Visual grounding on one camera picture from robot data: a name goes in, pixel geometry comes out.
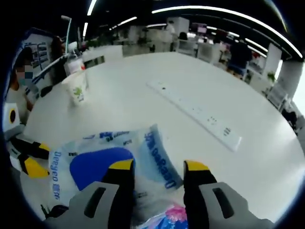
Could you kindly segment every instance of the white desk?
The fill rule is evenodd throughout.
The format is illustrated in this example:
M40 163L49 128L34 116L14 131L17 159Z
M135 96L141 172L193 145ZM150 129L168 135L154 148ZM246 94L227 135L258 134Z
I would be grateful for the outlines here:
M116 44L116 45L124 45L124 42L129 42L129 39L128 38L122 38L122 39L113 41L113 43Z
M157 123L164 147L183 176L183 161L208 165L245 197L259 218L276 221L294 200L303 181L305 157L281 114L244 82L201 60L178 54L152 53L106 62L87 69L91 100L69 107L57 85L40 98L25 135L51 148L101 131L131 130ZM161 79L180 95L217 114L242 137L229 151L205 129L145 84ZM183 201L183 189L176 195Z
M84 51L82 59L84 62L104 56L105 62L116 61L123 58L122 45L107 45Z
M265 79L261 74L253 72L249 85L259 94L264 96L264 92L273 86L273 83Z

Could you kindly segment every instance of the power strip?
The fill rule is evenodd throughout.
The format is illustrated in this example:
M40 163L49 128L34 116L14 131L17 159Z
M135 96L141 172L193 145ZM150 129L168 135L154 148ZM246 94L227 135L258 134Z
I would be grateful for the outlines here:
M233 131L231 127L222 124L214 115L204 112L204 109L200 106L182 98L161 81L149 82L146 85L203 126L227 148L233 152L238 149L242 137Z

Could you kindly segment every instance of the person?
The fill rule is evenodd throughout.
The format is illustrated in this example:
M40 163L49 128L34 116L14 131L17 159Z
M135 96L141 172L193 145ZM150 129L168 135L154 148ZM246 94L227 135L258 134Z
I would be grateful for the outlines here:
M61 38L56 36L53 38L51 43L51 56L52 61L57 60L58 58L62 57L65 54L65 45L62 42ZM66 62L65 59L60 61L54 66L54 76L52 77L53 85L56 85L63 81L67 74L64 69L64 63Z
M173 41L175 37L175 28L173 21L168 21L167 25L163 28L164 39L163 39L163 52L173 51Z
M25 94L26 75L33 75L32 50L30 47L24 48L16 59L10 76L9 90L6 97L7 103L16 103L21 123L26 124L29 113L33 109L33 104Z
M243 39L231 45L230 52L231 59L227 66L227 72L241 79L246 72L247 62L252 59L252 52Z
M217 65L219 63L220 57L221 57L221 44L220 40L218 38L214 39L214 45L212 47L212 58L211 58L211 64Z

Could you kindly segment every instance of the plastic cup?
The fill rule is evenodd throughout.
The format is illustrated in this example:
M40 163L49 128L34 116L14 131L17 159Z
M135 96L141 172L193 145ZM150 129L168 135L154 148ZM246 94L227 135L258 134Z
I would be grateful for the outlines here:
M81 105L88 99L85 71L78 71L69 75L61 84L66 89L75 105Z

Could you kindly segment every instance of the potted plant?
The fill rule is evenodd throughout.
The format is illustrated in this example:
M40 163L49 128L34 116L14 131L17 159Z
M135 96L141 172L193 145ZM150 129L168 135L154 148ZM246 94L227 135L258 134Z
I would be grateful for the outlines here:
M268 72L267 76L271 82L273 82L273 83L275 82L275 73L274 72Z
M94 42L92 40L87 41L87 47L90 49L91 47L94 48Z

